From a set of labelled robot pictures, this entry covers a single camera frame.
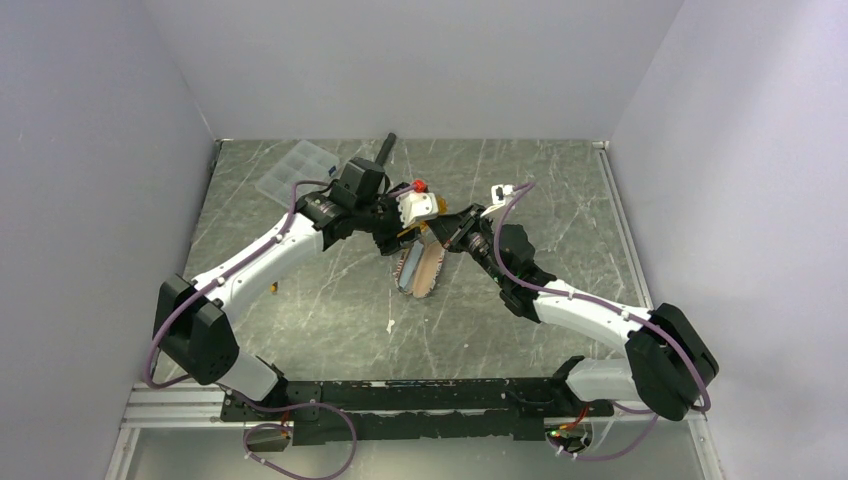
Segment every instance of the gray wall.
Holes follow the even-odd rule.
[[[138,1],[0,3],[0,476],[102,478],[213,142]]]
[[[221,138],[609,138],[682,0],[145,0]]]
[[[655,301],[722,367],[728,477],[848,471],[848,4],[687,1],[612,139]]]

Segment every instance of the red object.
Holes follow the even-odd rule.
[[[421,180],[413,180],[412,186],[414,187],[416,193],[424,193],[427,191],[427,184]]]

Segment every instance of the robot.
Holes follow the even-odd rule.
[[[453,214],[440,208],[438,197],[421,181],[389,188],[383,165],[395,138],[389,135],[374,161],[350,160],[338,179],[324,190],[299,198],[293,192],[297,201],[292,202],[286,215],[223,264],[191,281],[179,275],[166,280],[159,292],[154,346],[144,372],[148,385],[161,388],[184,379],[164,384],[153,382],[149,367],[158,347],[197,383],[222,385],[228,399],[241,409],[236,421],[279,418],[279,414],[275,417],[268,412],[279,412],[310,400],[336,403],[348,410],[356,402],[369,406],[367,399],[361,397],[364,390],[348,389],[349,396],[344,397],[339,388],[333,390],[324,382],[309,385],[300,382],[300,390],[310,393],[309,398],[297,398],[299,395],[294,392],[298,390],[293,388],[297,382],[289,382],[276,366],[240,349],[230,322],[283,273],[327,251],[353,232],[370,234],[380,253],[391,255],[415,241],[426,224],[448,252],[468,254],[480,265],[498,285],[500,299],[515,316],[573,329],[623,357],[608,360],[573,357],[552,377],[534,380],[532,385],[527,383],[529,380],[522,384],[521,379],[514,379],[510,387],[507,379],[506,383],[494,382],[493,386],[475,379],[465,381],[468,385],[459,388],[485,390],[489,395],[486,405],[512,409],[519,417],[539,417],[552,411],[585,415],[589,405],[593,406],[590,415],[611,415],[612,405],[618,405],[616,402],[638,401],[660,417],[679,421],[690,410],[709,408],[706,387],[718,374],[719,367],[680,309],[663,303],[648,310],[605,300],[574,288],[538,266],[534,261],[535,248],[524,228],[505,224],[509,211],[532,185],[496,185],[492,187],[493,205],[472,204]],[[367,383],[359,386],[376,385],[376,382]],[[382,382],[380,386],[385,387],[386,383],[392,386],[391,382]],[[427,405],[450,409],[444,396],[439,400],[433,397],[432,387],[448,389],[457,387],[457,383],[398,381],[394,386],[404,388],[396,389],[397,395],[381,395],[390,400],[376,401],[374,410],[385,410],[386,401],[391,403],[391,399],[398,398],[405,400],[397,400],[394,410],[415,410],[413,406],[420,409]],[[360,397],[353,401],[350,395]],[[458,398],[462,405],[470,405],[462,403],[463,395]],[[699,398],[702,405],[697,405]],[[314,418],[317,408],[312,410]],[[311,418],[302,416],[301,420],[307,425]],[[353,424],[348,422],[348,425],[353,432]],[[300,435],[298,426],[295,422],[295,439]],[[542,432],[538,438],[530,434],[522,438],[543,439]],[[512,433],[514,438],[521,437],[516,430]],[[396,437],[376,433],[371,438]]]

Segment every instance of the gray marble surface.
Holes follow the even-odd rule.
[[[232,141],[218,164],[185,270],[209,270],[266,232],[282,207],[254,184],[297,143]],[[374,158],[380,140],[316,140],[342,161]],[[398,140],[386,171],[425,180],[450,211],[488,204],[498,183],[538,186],[510,216],[525,226],[536,262],[577,288],[632,305],[636,287],[604,177],[584,141]],[[293,380],[480,378],[552,374],[572,355],[609,350],[576,332],[514,317],[470,257],[448,254],[432,296],[398,292],[398,257],[381,257],[354,234],[309,265],[285,272],[280,292],[261,295],[234,321],[243,349]],[[387,331],[394,320],[391,333]],[[158,379],[179,373],[162,359]]]

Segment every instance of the metal frame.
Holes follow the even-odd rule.
[[[625,255],[630,273],[636,286],[641,306],[652,308],[648,286],[642,267],[636,253],[633,237],[627,224],[621,198],[616,189],[615,180],[609,165],[606,152],[608,142],[593,142],[593,152],[598,162],[607,188],[613,214],[616,219],[618,233],[625,246]],[[201,386],[194,382],[183,382],[167,390],[151,390],[143,383],[133,386],[124,417],[118,433],[115,449],[106,472],[106,480],[126,480],[129,468],[135,455],[138,439],[143,429],[174,429],[174,428],[215,428],[239,429],[248,428],[259,422],[222,422],[219,418],[225,392],[219,387]],[[645,421],[650,415],[624,415],[623,412],[612,417],[593,417],[593,422]],[[573,421],[574,418],[545,418],[545,425],[558,425]],[[690,412],[683,421],[688,422],[692,441],[704,478],[707,480],[722,480],[724,478],[718,455],[713,444],[712,435],[704,415]]]

